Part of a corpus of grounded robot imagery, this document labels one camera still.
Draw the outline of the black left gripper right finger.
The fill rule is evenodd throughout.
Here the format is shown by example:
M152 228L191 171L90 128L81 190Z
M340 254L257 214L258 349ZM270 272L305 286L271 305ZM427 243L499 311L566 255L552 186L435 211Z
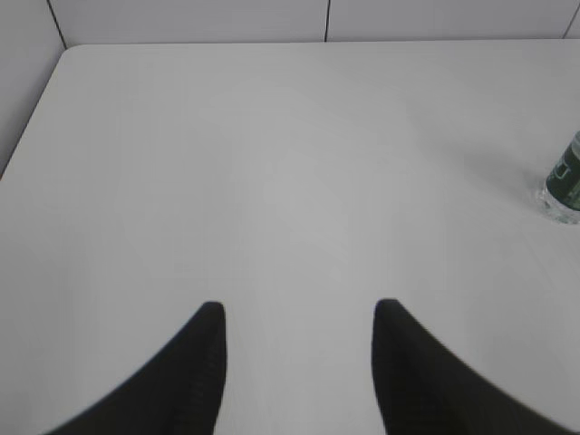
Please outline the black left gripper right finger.
M567 434L469 368L396 299L372 325L372 379L389 434Z

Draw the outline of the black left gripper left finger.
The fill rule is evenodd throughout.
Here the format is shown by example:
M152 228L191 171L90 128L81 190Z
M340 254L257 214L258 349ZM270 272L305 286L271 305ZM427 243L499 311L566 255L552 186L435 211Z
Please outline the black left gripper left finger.
M126 382L53 434L212 434L226 384L226 313L204 303Z

